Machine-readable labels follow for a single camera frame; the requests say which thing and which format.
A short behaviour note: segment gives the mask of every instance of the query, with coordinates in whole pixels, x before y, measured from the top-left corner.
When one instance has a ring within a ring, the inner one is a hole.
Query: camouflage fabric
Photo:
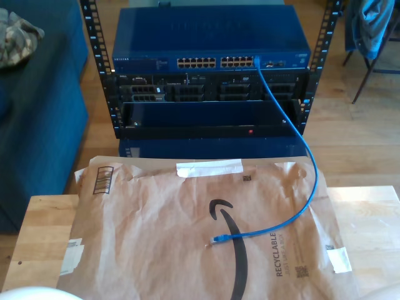
[[[0,69],[17,65],[38,47],[44,31],[0,8]]]

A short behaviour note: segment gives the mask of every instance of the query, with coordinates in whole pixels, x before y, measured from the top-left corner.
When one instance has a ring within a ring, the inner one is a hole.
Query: cable
[[[286,115],[286,113],[283,111],[283,109],[281,108],[281,106],[279,105],[279,103],[276,101],[274,95],[272,94],[271,90],[269,89],[267,82],[264,79],[264,76],[261,72],[261,68],[260,68],[260,57],[256,56],[254,59],[254,64],[256,66],[256,69],[258,71],[258,74],[260,75],[261,81],[264,84],[269,97],[272,99],[272,101],[274,102],[274,104],[276,105],[276,107],[279,109],[279,111],[281,112],[281,114],[283,115],[283,117],[286,120],[286,123],[289,124],[291,126],[291,128],[293,129],[293,131],[296,133],[296,135],[301,139],[302,143],[304,144],[304,147],[306,148],[308,154],[310,155],[310,159],[312,162],[312,165],[314,166],[314,171],[315,171],[315,182],[314,182],[314,186],[312,187],[312,191],[311,194],[307,200],[307,202],[305,203],[305,205],[303,206],[303,208],[297,213],[295,214],[293,217],[291,217],[290,219],[282,222],[279,225],[270,227],[270,228],[266,228],[266,229],[262,229],[262,230],[258,230],[258,231],[253,231],[253,232],[247,232],[247,233],[241,233],[241,234],[222,234],[220,236],[216,236],[216,237],[212,237],[210,239],[210,243],[213,244],[219,244],[219,243],[223,243],[226,241],[230,241],[232,239],[239,239],[239,238],[245,238],[245,237],[251,237],[251,236],[259,236],[261,234],[265,234],[265,233],[269,233],[271,231],[275,231],[278,230],[280,228],[283,228],[291,223],[293,223],[309,206],[311,200],[313,200],[314,194],[316,192],[317,189],[317,185],[318,185],[318,168],[317,168],[317,164],[315,162],[314,156],[309,148],[309,146],[307,145],[306,141],[304,140],[304,138],[301,136],[300,132],[297,130],[297,128],[293,125],[292,121],[288,118],[288,116]]]

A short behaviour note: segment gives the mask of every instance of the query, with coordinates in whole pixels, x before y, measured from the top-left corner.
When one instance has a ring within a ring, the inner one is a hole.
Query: blue jacket
[[[379,52],[395,0],[349,0],[346,7],[346,51],[358,49],[369,59]]]

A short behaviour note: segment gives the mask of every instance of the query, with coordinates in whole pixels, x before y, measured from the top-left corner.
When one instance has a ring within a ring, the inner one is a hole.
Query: blue network switch
[[[116,74],[305,69],[310,57],[292,6],[122,9],[112,60]]]

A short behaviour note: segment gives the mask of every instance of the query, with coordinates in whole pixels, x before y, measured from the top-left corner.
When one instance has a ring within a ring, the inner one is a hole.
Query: tape
[[[60,276],[72,273],[78,266],[84,249],[84,245],[81,245],[81,242],[82,239],[69,240],[64,260],[62,261]]]
[[[226,161],[185,162],[182,164],[176,164],[176,171],[179,177],[191,178],[242,173],[243,166],[241,159],[230,159]]]
[[[346,247],[327,250],[326,252],[331,260],[335,273],[345,273],[351,271],[351,265]]]

